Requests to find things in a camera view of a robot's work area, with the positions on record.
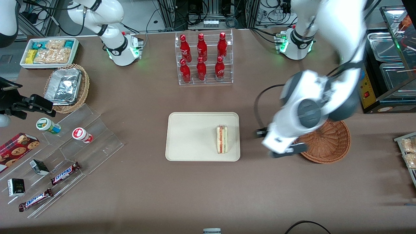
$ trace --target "snack box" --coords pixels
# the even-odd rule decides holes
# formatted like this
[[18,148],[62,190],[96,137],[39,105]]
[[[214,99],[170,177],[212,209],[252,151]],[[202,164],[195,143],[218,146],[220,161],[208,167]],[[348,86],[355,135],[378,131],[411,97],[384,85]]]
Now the snack box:
[[0,173],[12,166],[39,144],[40,142],[36,137],[19,133],[0,146]]
[[[30,64],[30,63],[26,63],[27,53],[29,52],[29,50],[32,49],[33,44],[38,43],[38,42],[48,41],[48,40],[74,41],[74,44],[72,45],[72,48],[71,48],[71,53],[69,55],[68,62],[67,63],[54,63],[54,64]],[[75,59],[75,55],[76,55],[77,49],[78,49],[78,44],[79,44],[78,40],[75,39],[75,38],[71,38],[71,37],[48,37],[48,38],[30,39],[27,42],[25,52],[23,53],[22,59],[20,60],[20,65],[23,68],[26,68],[26,69],[29,69],[29,70],[30,69],[54,69],[54,68],[70,65],[70,64],[72,64],[72,62]]]

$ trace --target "snickers bar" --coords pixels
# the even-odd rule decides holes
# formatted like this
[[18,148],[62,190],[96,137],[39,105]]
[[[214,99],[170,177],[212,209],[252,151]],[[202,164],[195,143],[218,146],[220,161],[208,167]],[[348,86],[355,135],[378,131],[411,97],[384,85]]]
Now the snickers bar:
[[21,203],[19,205],[19,212],[23,212],[23,211],[31,208],[35,204],[40,204],[42,201],[44,201],[48,197],[53,197],[53,193],[52,193],[51,189],[47,189],[45,192],[37,195],[36,197],[30,199],[29,201]]
[[81,166],[78,164],[78,162],[75,162],[70,167],[68,167],[68,169],[64,170],[62,173],[57,175],[55,178],[51,179],[52,185],[54,186],[54,185],[60,183],[61,181],[65,180],[66,178],[68,178],[68,176],[70,176],[70,174],[74,173],[75,171],[77,171],[80,168],[81,168]]

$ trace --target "wicker basket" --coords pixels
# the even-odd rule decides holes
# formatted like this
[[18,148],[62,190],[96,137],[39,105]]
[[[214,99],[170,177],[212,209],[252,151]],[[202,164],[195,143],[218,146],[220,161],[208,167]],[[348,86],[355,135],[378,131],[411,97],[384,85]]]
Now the wicker basket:
[[[81,88],[79,89],[79,92],[78,92],[78,100],[74,105],[72,105],[72,106],[53,106],[53,109],[56,110],[56,112],[59,112],[59,113],[62,113],[62,114],[68,114],[68,113],[76,111],[78,108],[80,108],[85,103],[85,100],[87,99],[87,96],[88,96],[89,77],[88,77],[87,72],[85,72],[85,70],[81,66],[79,66],[77,64],[71,64],[71,65],[67,65],[67,66],[64,66],[64,67],[60,67],[60,68],[58,68],[58,70],[71,69],[71,68],[79,69],[82,72]],[[52,77],[52,74],[49,76],[49,79],[46,82],[46,86],[43,90],[43,95],[45,95],[45,93],[46,93],[46,89],[49,86],[49,81],[51,80],[51,77]]]
[[297,142],[308,145],[308,151],[301,153],[307,159],[329,164],[341,160],[349,151],[351,136],[344,121],[327,120],[319,129],[298,138]]

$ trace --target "white tray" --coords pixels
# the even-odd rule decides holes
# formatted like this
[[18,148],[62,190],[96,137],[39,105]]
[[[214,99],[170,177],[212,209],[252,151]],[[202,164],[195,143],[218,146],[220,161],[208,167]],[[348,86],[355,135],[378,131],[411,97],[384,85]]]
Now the white tray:
[[[27,56],[27,52],[32,48],[33,43],[35,42],[43,42],[43,41],[48,41],[48,40],[65,40],[65,41],[74,41],[74,44],[72,45],[71,48],[71,53],[69,54],[69,59],[67,63],[53,63],[53,64],[29,64],[26,63],[26,56]],[[66,65],[70,65],[72,64],[72,62],[74,61],[75,55],[77,53],[77,49],[78,49],[78,40],[73,38],[73,37],[49,37],[49,38],[36,38],[36,39],[30,39],[27,42],[26,45],[26,49],[25,52],[23,53],[22,59],[20,60],[20,65],[23,68],[26,69],[50,69],[50,68],[58,68],[58,67],[63,67]]]
[[[217,153],[218,125],[228,127],[228,152]],[[240,158],[240,126],[234,112],[174,112],[166,139],[169,161],[225,161]]]

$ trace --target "yogurt cup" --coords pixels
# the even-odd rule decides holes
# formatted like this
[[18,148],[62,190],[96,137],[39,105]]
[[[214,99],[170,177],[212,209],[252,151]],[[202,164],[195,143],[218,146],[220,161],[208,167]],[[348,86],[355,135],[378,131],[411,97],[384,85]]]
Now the yogurt cup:
[[72,137],[75,140],[80,140],[84,143],[90,143],[92,142],[94,138],[91,134],[85,131],[85,129],[83,129],[82,127],[77,127],[76,129],[74,129],[74,131],[72,131]]
[[41,131],[50,132],[52,134],[57,134],[61,131],[61,126],[55,124],[52,120],[48,118],[41,118],[36,122],[37,129]]

